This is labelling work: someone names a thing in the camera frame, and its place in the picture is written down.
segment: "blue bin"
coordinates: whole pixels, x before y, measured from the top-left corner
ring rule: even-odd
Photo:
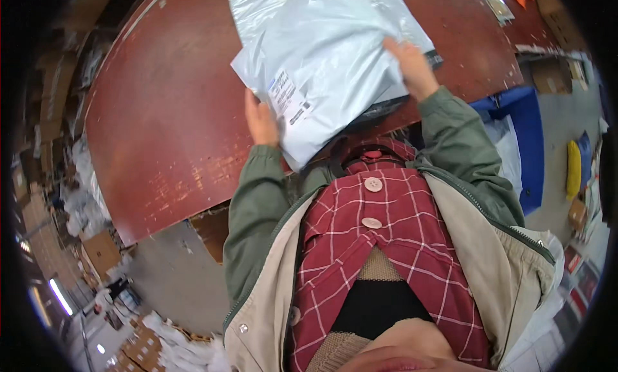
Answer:
[[[541,206],[545,180],[545,150],[543,124],[537,91],[531,87],[517,87],[470,104],[477,111],[489,111],[492,119],[507,114],[513,120],[519,154],[521,156],[521,185],[519,203],[528,215]]]

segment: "red-brown table surface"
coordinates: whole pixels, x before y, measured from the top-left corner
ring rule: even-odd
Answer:
[[[527,34],[545,24],[534,3],[503,31],[484,0],[405,2],[444,58],[436,76],[453,94],[469,102],[523,83],[513,44],[533,44]],[[124,244],[232,197],[251,146],[243,84],[229,66],[240,48],[228,0],[145,0],[120,32],[85,105]],[[409,101],[367,136],[417,121]]]

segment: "white button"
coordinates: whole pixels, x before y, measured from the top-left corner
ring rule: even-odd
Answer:
[[[298,309],[296,306],[292,306],[291,315],[292,320],[290,321],[290,325],[294,326],[300,321],[300,309]]]
[[[382,181],[377,177],[368,177],[365,179],[365,188],[371,192],[378,192],[382,189]]]
[[[382,227],[382,222],[374,218],[363,218],[360,222],[370,229],[379,229]]]

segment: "white package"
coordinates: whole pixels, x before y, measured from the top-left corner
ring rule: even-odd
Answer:
[[[397,60],[382,48],[385,36],[434,50],[403,0],[230,0],[230,7],[244,45],[232,68],[276,113],[295,171],[372,104],[407,94]]]

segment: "jacket sleeve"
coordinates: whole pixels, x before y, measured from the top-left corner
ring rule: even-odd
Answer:
[[[229,208],[223,267],[231,304],[251,288],[269,251],[271,234],[290,208],[281,152],[256,145],[240,173]]]
[[[479,114],[445,87],[418,104],[425,149],[421,156],[475,187],[502,222],[524,226],[513,184],[498,176],[502,160]]]

